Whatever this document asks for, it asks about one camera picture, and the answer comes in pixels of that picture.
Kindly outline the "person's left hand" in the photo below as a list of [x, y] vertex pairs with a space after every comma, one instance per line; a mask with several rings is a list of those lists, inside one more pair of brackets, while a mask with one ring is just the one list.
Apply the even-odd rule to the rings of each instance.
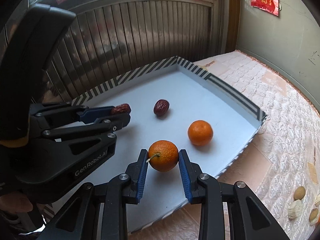
[[16, 214], [21, 212], [30, 212], [33, 205], [28, 197], [20, 193], [10, 193], [0, 197], [1, 210]]

